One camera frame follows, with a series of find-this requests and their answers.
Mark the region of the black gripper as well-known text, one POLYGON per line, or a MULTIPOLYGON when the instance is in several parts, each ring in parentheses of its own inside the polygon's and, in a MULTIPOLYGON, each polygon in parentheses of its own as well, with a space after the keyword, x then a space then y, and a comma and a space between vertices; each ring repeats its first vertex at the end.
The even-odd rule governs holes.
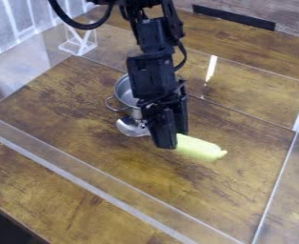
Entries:
POLYGON ((176 78, 173 54, 173 49, 165 49, 126 58, 130 89, 152 141, 157 148, 169 150, 176 148, 176 133, 188 134, 185 80, 176 78))

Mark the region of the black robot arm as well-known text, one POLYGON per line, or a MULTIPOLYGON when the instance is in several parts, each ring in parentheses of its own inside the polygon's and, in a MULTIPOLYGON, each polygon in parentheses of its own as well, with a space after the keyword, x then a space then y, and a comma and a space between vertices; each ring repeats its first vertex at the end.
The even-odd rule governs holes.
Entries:
POLYGON ((185 51, 182 22, 173 0, 87 0, 120 8, 129 22, 141 53, 126 58, 133 97, 154 146, 174 149, 176 136, 188 133, 185 80, 176 77, 184 66, 173 54, 185 51))

